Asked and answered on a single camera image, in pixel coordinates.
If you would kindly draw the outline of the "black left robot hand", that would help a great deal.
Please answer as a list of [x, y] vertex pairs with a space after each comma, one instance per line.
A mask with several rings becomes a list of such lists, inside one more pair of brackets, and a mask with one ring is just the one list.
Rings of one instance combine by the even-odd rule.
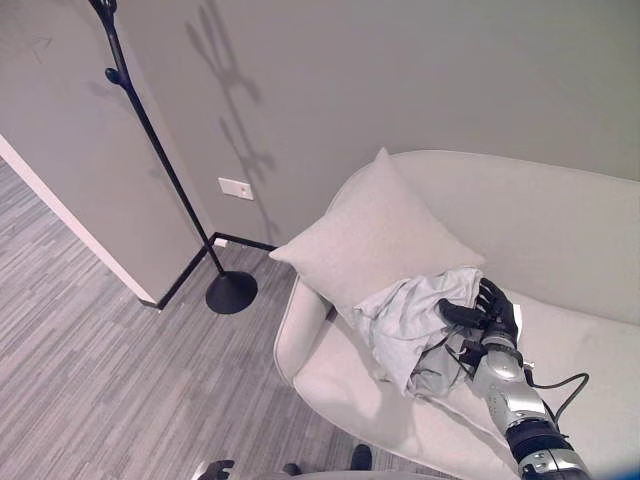
[[228, 480], [235, 461], [230, 459], [217, 460], [210, 463], [197, 477], [198, 480]]

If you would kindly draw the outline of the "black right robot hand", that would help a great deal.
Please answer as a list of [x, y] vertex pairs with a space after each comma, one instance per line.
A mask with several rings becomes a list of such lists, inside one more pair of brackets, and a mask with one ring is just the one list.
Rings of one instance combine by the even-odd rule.
[[514, 305], [492, 281], [483, 277], [473, 307], [451, 303], [442, 298], [437, 302], [441, 316], [457, 326], [483, 330], [489, 336], [500, 336], [517, 345], [518, 326]]

